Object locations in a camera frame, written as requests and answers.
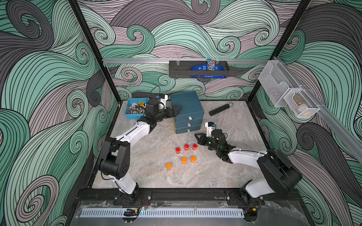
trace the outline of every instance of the dark teal drawer box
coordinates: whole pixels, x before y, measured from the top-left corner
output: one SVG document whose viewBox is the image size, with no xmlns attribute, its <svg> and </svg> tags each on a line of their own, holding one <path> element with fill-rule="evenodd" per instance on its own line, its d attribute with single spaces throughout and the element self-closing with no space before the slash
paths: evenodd
<svg viewBox="0 0 362 226">
<path fill-rule="evenodd" d="M 204 110 L 196 92 L 171 94 L 171 104 L 181 110 L 174 117 L 176 134 L 197 131 L 201 128 Z"/>
<path fill-rule="evenodd" d="M 179 129 L 176 129 L 176 134 L 198 131 L 198 130 L 200 130 L 200 128 L 201 128 L 201 125 L 194 125 L 194 126 L 190 126 L 190 127 L 179 128 Z"/>
<path fill-rule="evenodd" d="M 178 129 L 178 128 L 190 127 L 190 126 L 194 126 L 194 125 L 201 125 L 201 123 L 202 123 L 202 119 L 180 121 L 180 122 L 175 122 L 175 127 Z"/>
</svg>

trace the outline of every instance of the blue tray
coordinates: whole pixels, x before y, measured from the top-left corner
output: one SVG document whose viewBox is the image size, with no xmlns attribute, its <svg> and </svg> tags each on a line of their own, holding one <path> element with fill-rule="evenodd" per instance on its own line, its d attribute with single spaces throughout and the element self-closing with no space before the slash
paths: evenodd
<svg viewBox="0 0 362 226">
<path fill-rule="evenodd" d="M 127 107 L 126 107 L 126 112 L 125 112 L 127 119 L 139 119 L 143 115 L 143 113 L 142 114 L 127 114 L 127 111 L 129 109 L 129 107 L 131 106 L 131 104 L 133 104 L 133 103 L 138 104 L 139 102 L 147 103 L 148 101 L 149 101 L 149 98 L 147 98 L 147 97 L 129 99 L 127 102 Z"/>
</svg>

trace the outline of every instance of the red wire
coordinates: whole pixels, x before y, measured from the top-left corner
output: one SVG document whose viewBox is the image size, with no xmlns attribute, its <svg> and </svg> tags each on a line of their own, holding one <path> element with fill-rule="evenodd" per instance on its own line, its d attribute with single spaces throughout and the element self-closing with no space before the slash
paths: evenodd
<svg viewBox="0 0 362 226">
<path fill-rule="evenodd" d="M 250 206 L 251 206 L 252 204 L 250 204 Z M 250 206 L 247 208 L 247 210 L 245 210 L 245 211 L 248 211 L 248 209 L 250 208 Z"/>
<path fill-rule="evenodd" d="M 141 197 L 141 196 L 140 196 Z M 144 197 L 141 197 L 144 201 L 146 201 L 147 202 L 147 200 L 146 199 L 144 199 Z M 148 202 L 147 202 L 147 207 L 148 207 Z"/>
</svg>

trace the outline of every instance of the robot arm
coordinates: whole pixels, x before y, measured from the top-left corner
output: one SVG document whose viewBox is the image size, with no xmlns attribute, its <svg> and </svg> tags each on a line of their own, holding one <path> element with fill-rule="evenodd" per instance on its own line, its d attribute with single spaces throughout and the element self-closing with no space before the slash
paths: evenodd
<svg viewBox="0 0 362 226">
<path fill-rule="evenodd" d="M 138 185 L 128 173 L 130 166 L 130 148 L 142 137 L 152 132 L 158 121 L 175 117 L 180 108 L 166 107 L 167 95 L 150 99 L 146 103 L 146 113 L 124 134 L 116 138 L 107 137 L 97 159 L 97 169 L 114 178 L 118 190 L 129 203 L 137 200 Z"/>
<path fill-rule="evenodd" d="M 279 150 L 267 152 L 241 150 L 227 143 L 221 129 L 216 129 L 213 122 L 205 123 L 206 134 L 197 133 L 197 143 L 215 150 L 216 155 L 228 163 L 241 163 L 259 168 L 264 178 L 248 181 L 239 193 L 239 199 L 248 204 L 253 198 L 270 193 L 287 193 L 302 179 L 302 174 Z"/>
</svg>

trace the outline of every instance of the wall mural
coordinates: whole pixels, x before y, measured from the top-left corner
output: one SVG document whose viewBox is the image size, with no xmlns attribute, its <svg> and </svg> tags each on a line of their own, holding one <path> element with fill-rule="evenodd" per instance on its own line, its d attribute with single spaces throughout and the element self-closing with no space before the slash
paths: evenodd
<svg viewBox="0 0 362 226">
<path fill-rule="evenodd" d="M 362 141 L 362 2 L 314 5 L 280 57 Z M 261 88 L 252 107 L 271 147 L 303 174 L 297 185 L 316 225 L 362 225 L 362 165 L 318 116 L 275 108 Z"/>
<path fill-rule="evenodd" d="M 0 224 L 64 225 L 117 102 L 67 0 L 0 1 Z"/>
<path fill-rule="evenodd" d="M 103 57 L 269 59 L 299 0 L 79 0 L 79 4 Z M 167 94 L 196 91 L 200 99 L 247 99 L 263 66 L 231 66 L 227 79 L 197 80 L 169 78 L 168 65 L 108 65 L 122 99 L 147 96 L 156 86 Z"/>
</svg>

